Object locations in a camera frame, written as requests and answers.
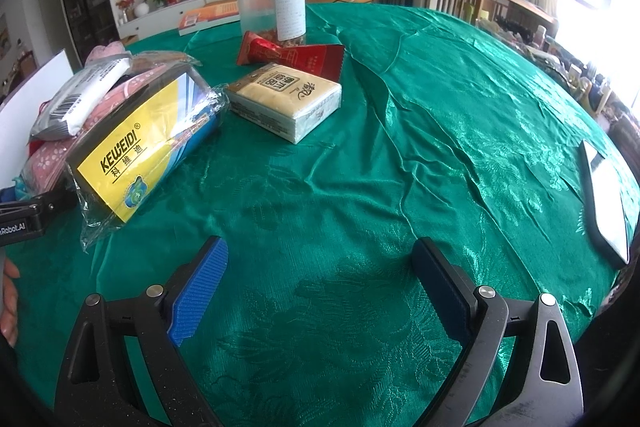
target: green tablecloth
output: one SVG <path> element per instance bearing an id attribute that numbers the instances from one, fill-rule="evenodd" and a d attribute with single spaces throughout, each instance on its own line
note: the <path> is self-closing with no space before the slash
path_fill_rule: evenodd
<path id="1" fill-rule="evenodd" d="M 316 5 L 307 24 L 310 42 L 347 55 L 342 107 L 300 144 L 228 114 L 89 255 L 77 210 L 10 248 L 20 367 L 48 403 L 85 295 L 138 295 L 212 234 L 228 241 L 228 269 L 180 352 L 230 427 L 412 425 L 460 352 L 410 267 L 423 235 L 476 283 L 555 295 L 574 339 L 588 325 L 614 271 L 584 231 L 580 140 L 616 164 L 629 231 L 640 201 L 596 124 L 532 64 L 444 14 Z M 239 41 L 235 23 L 131 49 L 188 52 L 215 85 L 251 70 L 235 66 Z"/>

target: yellow label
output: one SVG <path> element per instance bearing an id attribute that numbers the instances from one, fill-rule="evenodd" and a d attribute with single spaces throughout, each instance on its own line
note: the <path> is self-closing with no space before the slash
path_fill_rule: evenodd
<path id="1" fill-rule="evenodd" d="M 132 112 L 80 164 L 78 171 L 123 222 L 164 175 L 177 125 L 178 80 Z"/>

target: white cabinet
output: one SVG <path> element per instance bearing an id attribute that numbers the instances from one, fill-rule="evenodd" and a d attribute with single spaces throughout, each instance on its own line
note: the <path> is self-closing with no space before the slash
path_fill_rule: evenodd
<path id="1" fill-rule="evenodd" d="M 169 30 L 177 29 L 182 16 L 189 10 L 202 8 L 206 3 L 221 0 L 188 0 L 173 6 L 160 8 L 145 16 L 118 26 L 120 38 L 137 35 L 140 40 Z"/>

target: orange book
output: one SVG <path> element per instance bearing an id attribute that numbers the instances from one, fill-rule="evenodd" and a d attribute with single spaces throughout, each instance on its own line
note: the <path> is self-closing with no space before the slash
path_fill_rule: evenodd
<path id="1" fill-rule="evenodd" d="M 178 32 L 180 35 L 187 35 L 239 20 L 237 0 L 217 1 L 185 13 L 178 26 Z"/>

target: white label on jar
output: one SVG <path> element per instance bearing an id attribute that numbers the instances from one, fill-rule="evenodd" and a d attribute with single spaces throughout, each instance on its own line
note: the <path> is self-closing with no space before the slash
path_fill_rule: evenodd
<path id="1" fill-rule="evenodd" d="M 278 40 L 295 39 L 306 32 L 305 0 L 276 0 Z"/>

